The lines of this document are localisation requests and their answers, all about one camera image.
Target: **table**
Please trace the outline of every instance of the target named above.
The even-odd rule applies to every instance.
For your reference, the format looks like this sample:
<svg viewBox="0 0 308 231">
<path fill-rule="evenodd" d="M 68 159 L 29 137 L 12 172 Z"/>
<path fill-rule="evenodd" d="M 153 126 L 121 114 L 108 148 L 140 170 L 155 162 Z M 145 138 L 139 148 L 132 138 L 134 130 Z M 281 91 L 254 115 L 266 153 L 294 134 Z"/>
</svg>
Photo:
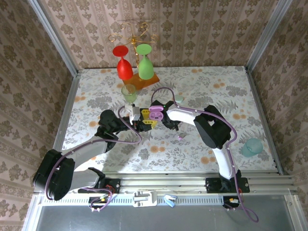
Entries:
<svg viewBox="0 0 308 231">
<path fill-rule="evenodd" d="M 212 104 L 238 132 L 237 141 L 231 145 L 238 167 L 249 171 L 276 171 L 244 67 L 160 67 L 154 71 L 160 82 L 139 91 L 136 106 L 149 107 L 153 91 L 162 86 L 182 95 L 183 106 L 203 109 Z M 83 71 L 63 149 L 72 148 L 93 136 L 103 110 L 111 109 L 117 115 L 118 108 L 125 104 L 122 86 L 116 69 Z M 166 103 L 172 100 L 172 95 L 168 90 L 161 90 L 154 99 Z M 89 160 L 78 170 L 95 167 L 103 172 L 121 173 L 218 172 L 212 150 L 205 146 L 193 125 L 180 124 L 179 131 L 175 131 L 159 123 L 141 136 L 140 144 L 118 143 L 111 151 Z M 121 132 L 118 137 L 126 141 L 137 140 L 131 131 Z M 247 158 L 241 155 L 241 148 L 252 137 L 260 139 L 264 149 L 262 153 Z"/>
</svg>

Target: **purple cable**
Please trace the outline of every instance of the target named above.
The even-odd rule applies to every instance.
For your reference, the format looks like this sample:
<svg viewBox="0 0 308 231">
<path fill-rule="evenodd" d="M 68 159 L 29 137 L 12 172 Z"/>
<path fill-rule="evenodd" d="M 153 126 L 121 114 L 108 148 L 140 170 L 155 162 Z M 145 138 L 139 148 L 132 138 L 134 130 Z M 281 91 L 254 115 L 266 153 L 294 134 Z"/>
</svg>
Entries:
<svg viewBox="0 0 308 231">
<path fill-rule="evenodd" d="M 139 137 L 139 140 L 138 141 L 116 141 L 116 140 L 109 140 L 109 139 L 101 139 L 101 140 L 95 140 L 95 141 L 89 141 L 87 143 L 84 143 L 83 145 L 81 146 L 78 146 L 77 148 L 69 151 L 68 153 L 64 154 L 63 156 L 60 157 L 60 159 L 55 163 L 55 165 L 52 167 L 51 171 L 50 171 L 50 174 L 47 178 L 47 181 L 46 181 L 46 185 L 45 185 L 45 195 L 47 197 L 48 200 L 52 200 L 51 197 L 48 196 L 48 187 L 49 187 L 49 184 L 50 184 L 50 181 L 51 181 L 51 178 L 52 178 L 52 175 L 54 174 L 56 168 L 58 167 L 58 165 L 61 163 L 61 161 L 67 157 L 68 155 L 72 154 L 73 152 L 76 152 L 78 151 L 79 149 L 85 147 L 85 146 L 88 146 L 89 144 L 92 144 L 92 143 L 96 143 L 96 142 L 102 142 L 102 141 L 105 141 L 105 142 L 116 142 L 116 143 L 131 143 L 131 144 L 137 144 L 137 143 L 140 143 L 142 141 L 142 137 L 141 135 L 136 131 L 134 130 L 127 122 L 124 121 L 124 119 L 121 117 L 120 113 L 121 111 L 123 110 L 125 106 L 122 106 L 119 108 L 118 112 L 117 112 L 117 115 L 118 117 L 121 119 L 121 121 L 130 129 L 132 130 L 133 132 L 136 133 L 136 135 Z"/>
<path fill-rule="evenodd" d="M 93 189 L 93 188 L 87 188 L 87 187 L 83 189 L 88 190 L 88 191 L 108 191 L 110 193 L 110 197 L 108 197 L 108 201 L 103 206 L 100 207 L 100 210 L 104 209 L 112 201 L 113 193 L 109 189 Z M 93 204 L 95 202 L 98 202 L 99 200 L 100 200 L 100 197 L 98 197 L 97 200 L 93 200 L 90 204 L 90 208 L 93 208 Z"/>
<path fill-rule="evenodd" d="M 225 120 L 224 118 L 214 114 L 214 113 L 210 113 L 210 112 L 205 112 L 205 111 L 200 111 L 200 110 L 195 110 L 195 109 L 191 109 L 191 108 L 187 108 L 187 107 L 182 107 L 180 105 L 177 104 L 177 102 L 175 102 L 175 96 L 174 96 L 174 92 L 171 88 L 168 88 L 168 87 L 161 87 L 161 88 L 158 88 L 156 89 L 153 94 L 152 94 L 152 97 L 151 97 L 151 103 L 153 103 L 153 97 L 154 97 L 154 94 L 158 91 L 158 90 L 161 90 L 161 89 L 168 89 L 171 91 L 172 93 L 172 98 L 173 98 L 173 103 L 179 108 L 179 109 L 182 109 L 182 110 L 185 110 L 185 111 L 188 111 L 188 112 L 198 112 L 198 113 L 202 113 L 202 114 L 206 114 L 206 115 L 209 115 L 209 116 L 213 116 L 219 120 L 221 120 L 222 122 L 224 122 L 225 124 L 227 124 L 231 130 L 233 131 L 234 133 L 234 138 L 232 140 L 230 140 L 228 143 L 226 143 L 226 149 L 227 149 L 227 153 L 228 153 L 228 157 L 230 159 L 230 163 L 231 163 L 231 166 L 232 166 L 232 172 L 234 174 L 234 181 L 235 181 L 235 188 L 236 188 L 236 193 L 238 195 L 238 198 L 239 198 L 239 201 L 240 201 L 240 204 L 242 205 L 241 208 L 239 209 L 242 209 L 244 210 L 244 212 L 246 213 L 246 215 L 255 223 L 258 223 L 259 222 L 259 217 L 257 216 L 257 214 L 252 211 L 251 209 L 248 209 L 248 208 L 245 208 L 244 207 L 244 204 L 243 204 L 243 200 L 241 198 L 241 195 L 240 195 L 240 192 L 239 192 L 239 186 L 238 186 L 238 183 L 237 183 L 237 177 L 236 177 L 236 172 L 235 172 L 235 167 L 234 167 L 234 161 L 233 161 L 233 158 L 232 158 L 232 155 L 231 155 L 231 152 L 230 152 L 230 149 L 229 149 L 229 145 L 234 142 L 236 139 L 237 139 L 237 132 L 235 130 L 235 128 L 227 121 Z M 256 216 L 256 219 L 253 219 L 250 214 L 248 213 L 248 211 L 252 212 L 255 216 Z"/>
</svg>

